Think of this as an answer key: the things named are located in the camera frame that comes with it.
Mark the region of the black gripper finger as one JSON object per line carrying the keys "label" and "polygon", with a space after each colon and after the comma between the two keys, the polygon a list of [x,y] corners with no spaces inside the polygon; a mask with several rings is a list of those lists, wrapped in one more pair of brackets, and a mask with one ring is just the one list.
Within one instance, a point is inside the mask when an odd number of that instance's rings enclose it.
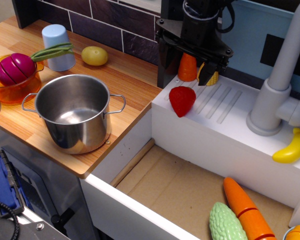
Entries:
{"label": "black gripper finger", "polygon": [[182,52],[178,42],[168,37],[160,37],[158,40],[158,51],[160,64],[166,70],[171,64],[180,62]]}
{"label": "black gripper finger", "polygon": [[226,68],[226,62],[212,60],[203,61],[197,71],[198,85],[206,86],[216,72],[223,72]]}

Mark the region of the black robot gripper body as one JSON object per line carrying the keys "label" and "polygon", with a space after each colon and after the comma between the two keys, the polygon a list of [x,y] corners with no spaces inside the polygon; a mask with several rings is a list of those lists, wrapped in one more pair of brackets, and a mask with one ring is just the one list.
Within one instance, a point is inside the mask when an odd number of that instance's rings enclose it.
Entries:
{"label": "black robot gripper body", "polygon": [[184,11],[183,20],[160,18],[156,21],[158,31],[156,40],[168,37],[178,42],[182,53],[189,54],[200,61],[215,61],[229,64],[229,58],[234,54],[217,35],[218,17],[216,11],[211,17],[198,17]]}

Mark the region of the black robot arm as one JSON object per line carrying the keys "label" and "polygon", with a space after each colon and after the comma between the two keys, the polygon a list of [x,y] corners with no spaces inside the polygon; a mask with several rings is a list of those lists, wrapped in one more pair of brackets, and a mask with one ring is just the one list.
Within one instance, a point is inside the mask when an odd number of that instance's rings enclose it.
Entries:
{"label": "black robot arm", "polygon": [[231,31],[234,24],[222,29],[218,19],[227,9],[231,20],[235,12],[230,0],[164,0],[161,18],[156,21],[155,39],[158,43],[159,65],[157,86],[164,88],[177,75],[184,53],[194,57],[199,64],[199,85],[208,83],[214,73],[223,72],[233,50],[220,34]]}

